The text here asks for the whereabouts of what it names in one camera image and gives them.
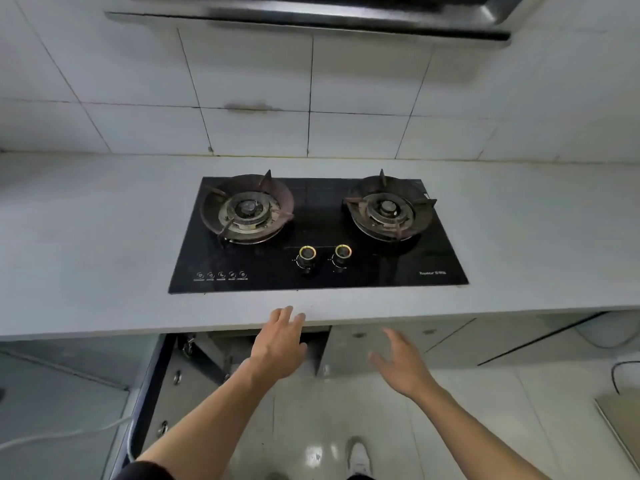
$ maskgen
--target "black sleeve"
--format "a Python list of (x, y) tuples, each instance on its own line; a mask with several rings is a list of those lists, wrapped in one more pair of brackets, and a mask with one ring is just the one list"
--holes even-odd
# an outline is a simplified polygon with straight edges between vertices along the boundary
[(150, 461), (134, 461), (122, 469), (115, 480), (174, 480), (169, 472)]

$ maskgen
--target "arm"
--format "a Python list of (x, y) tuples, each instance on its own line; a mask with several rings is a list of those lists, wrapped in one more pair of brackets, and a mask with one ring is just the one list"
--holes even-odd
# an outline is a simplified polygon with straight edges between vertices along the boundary
[(402, 333), (383, 330), (391, 340), (391, 361), (375, 353), (369, 359), (389, 386), (427, 415), (467, 480), (548, 480), (437, 384), (420, 352)]
[(304, 314), (289, 322), (292, 307), (271, 312), (255, 339), (251, 357), (227, 382), (140, 455), (175, 480), (220, 480), (253, 411), (278, 379), (299, 368)]

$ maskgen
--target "control knob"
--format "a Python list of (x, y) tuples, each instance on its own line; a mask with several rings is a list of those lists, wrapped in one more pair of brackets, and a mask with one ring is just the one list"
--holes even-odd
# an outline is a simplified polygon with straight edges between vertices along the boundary
[(338, 267), (347, 267), (352, 254), (351, 248), (346, 244), (338, 244), (333, 250), (331, 261)]
[(316, 265), (316, 249), (311, 246), (302, 246), (298, 251), (298, 256), (296, 256), (296, 264), (300, 266), (300, 268), (309, 273)]

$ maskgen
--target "kitchen counter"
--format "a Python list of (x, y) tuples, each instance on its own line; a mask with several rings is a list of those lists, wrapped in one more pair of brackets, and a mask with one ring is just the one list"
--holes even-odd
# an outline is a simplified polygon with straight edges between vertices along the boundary
[[(200, 179), (421, 178), (469, 285), (169, 295)], [(640, 165), (0, 155), (0, 337), (640, 307)]]

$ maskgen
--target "person's right arm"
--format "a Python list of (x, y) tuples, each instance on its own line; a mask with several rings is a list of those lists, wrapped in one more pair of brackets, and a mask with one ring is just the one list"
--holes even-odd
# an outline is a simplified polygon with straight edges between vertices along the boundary
[(389, 386), (427, 415), (467, 480), (548, 480), (455, 402), (402, 333), (388, 328), (383, 331), (391, 341), (391, 360), (372, 353), (370, 361)]

